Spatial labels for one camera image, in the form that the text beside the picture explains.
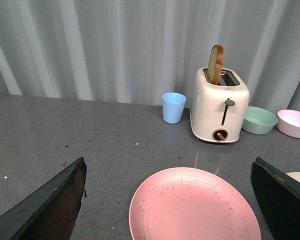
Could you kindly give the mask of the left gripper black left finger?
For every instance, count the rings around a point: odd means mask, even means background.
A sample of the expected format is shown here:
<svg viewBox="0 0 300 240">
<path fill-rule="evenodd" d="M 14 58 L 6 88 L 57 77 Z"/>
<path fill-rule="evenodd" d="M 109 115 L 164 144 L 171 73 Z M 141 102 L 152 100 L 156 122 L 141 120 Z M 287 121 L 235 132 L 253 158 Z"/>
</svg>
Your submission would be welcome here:
<svg viewBox="0 0 300 240">
<path fill-rule="evenodd" d="M 0 240 L 69 240 L 85 193 L 87 165 L 78 158 L 0 216 Z"/>
</svg>

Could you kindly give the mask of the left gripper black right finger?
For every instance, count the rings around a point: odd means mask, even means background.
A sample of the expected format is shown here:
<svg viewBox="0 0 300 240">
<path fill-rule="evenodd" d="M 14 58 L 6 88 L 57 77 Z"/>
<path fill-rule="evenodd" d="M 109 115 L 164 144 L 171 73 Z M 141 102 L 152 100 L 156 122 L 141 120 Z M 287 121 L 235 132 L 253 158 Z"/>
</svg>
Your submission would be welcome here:
<svg viewBox="0 0 300 240">
<path fill-rule="evenodd" d="M 257 157 L 251 185 L 275 240 L 300 240 L 300 182 Z"/>
</svg>

